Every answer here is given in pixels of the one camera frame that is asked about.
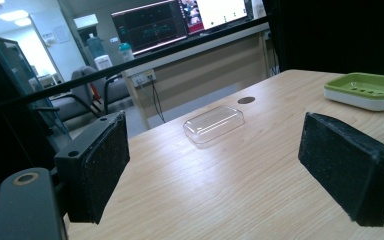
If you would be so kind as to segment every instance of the table surface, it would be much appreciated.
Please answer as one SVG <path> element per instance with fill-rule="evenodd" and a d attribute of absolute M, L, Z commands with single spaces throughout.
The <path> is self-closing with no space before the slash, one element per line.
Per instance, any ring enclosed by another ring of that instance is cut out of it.
<path fill-rule="evenodd" d="M 286 71 L 132 138 L 101 223 L 69 223 L 69 238 L 384 239 L 384 227 L 351 222 L 298 159 L 306 112 L 384 143 L 384 112 L 324 97 L 323 85 L 338 76 Z M 249 96 L 255 101 L 237 103 Z M 191 142 L 183 123 L 221 105 L 241 110 L 246 123 Z"/>

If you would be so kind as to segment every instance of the bottle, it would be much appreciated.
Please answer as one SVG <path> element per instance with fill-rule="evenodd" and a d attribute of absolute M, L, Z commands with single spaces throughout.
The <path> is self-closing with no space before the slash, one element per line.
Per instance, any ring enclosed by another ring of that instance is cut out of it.
<path fill-rule="evenodd" d="M 128 43 L 122 43 L 118 46 L 120 50 L 123 63 L 134 59 L 132 47 Z"/>
<path fill-rule="evenodd" d="M 102 46 L 101 39 L 99 37 L 94 37 L 93 33 L 89 34 L 89 37 L 90 38 L 86 42 L 93 59 L 105 55 L 106 53 L 104 46 Z"/>

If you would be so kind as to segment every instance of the black foam pad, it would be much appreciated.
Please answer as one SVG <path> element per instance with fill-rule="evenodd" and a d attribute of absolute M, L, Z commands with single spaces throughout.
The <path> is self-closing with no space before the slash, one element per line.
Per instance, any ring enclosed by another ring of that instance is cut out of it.
<path fill-rule="evenodd" d="M 130 160 L 124 112 L 96 120 L 55 156 L 72 222 L 99 223 Z"/>
<path fill-rule="evenodd" d="M 384 225 L 384 144 L 321 114 L 305 116 L 298 158 L 361 226 Z"/>

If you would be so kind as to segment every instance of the screw hole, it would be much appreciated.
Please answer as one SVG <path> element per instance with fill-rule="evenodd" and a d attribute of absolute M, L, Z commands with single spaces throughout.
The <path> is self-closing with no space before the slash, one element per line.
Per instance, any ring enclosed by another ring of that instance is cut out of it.
<path fill-rule="evenodd" d="M 16 186 L 22 186 L 29 184 L 33 181 L 35 181 L 39 177 L 38 173 L 35 172 L 30 172 L 30 173 L 25 173 L 21 176 L 16 177 L 13 181 L 12 184 Z"/>
<path fill-rule="evenodd" d="M 75 157 L 75 156 L 77 156 L 77 155 L 79 155 L 79 151 L 72 151 L 72 152 L 69 152 L 69 153 L 68 153 L 68 156 L 69 156 L 69 157 Z"/>

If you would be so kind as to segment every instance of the cabinet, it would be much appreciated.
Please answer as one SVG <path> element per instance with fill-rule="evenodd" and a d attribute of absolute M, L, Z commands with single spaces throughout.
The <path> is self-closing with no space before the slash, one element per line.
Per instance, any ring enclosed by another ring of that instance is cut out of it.
<path fill-rule="evenodd" d="M 0 103 L 33 93 L 31 79 L 39 83 L 18 43 L 0 38 Z M 26 168 L 52 169 L 56 152 L 71 141 L 55 112 L 40 111 L 46 107 L 47 98 L 0 112 L 0 183 Z"/>

